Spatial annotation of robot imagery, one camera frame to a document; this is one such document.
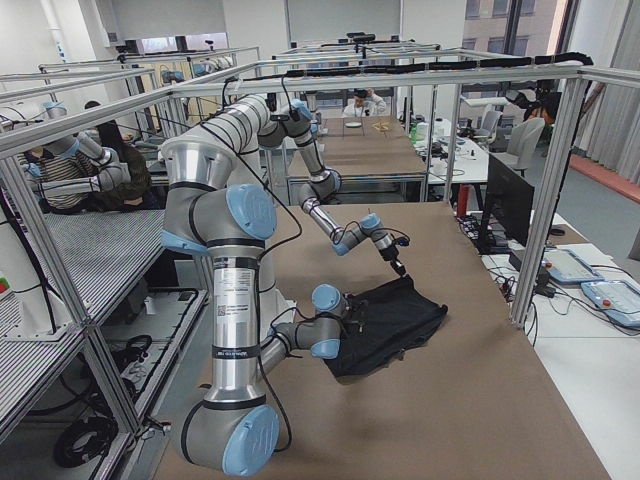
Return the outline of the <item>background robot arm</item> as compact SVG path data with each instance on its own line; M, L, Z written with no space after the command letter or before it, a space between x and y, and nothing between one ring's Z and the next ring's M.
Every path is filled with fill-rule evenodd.
M51 159L27 160L21 169L31 190L47 201L82 200L89 193L111 191L131 181L128 165L118 153L85 132L61 137L43 149Z

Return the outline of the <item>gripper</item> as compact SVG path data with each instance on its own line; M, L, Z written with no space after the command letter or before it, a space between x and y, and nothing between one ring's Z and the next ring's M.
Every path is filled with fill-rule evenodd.
M399 277L404 277L406 268L398 258L397 241L390 234L383 234L375 240L375 246L383 260L390 263L396 274Z

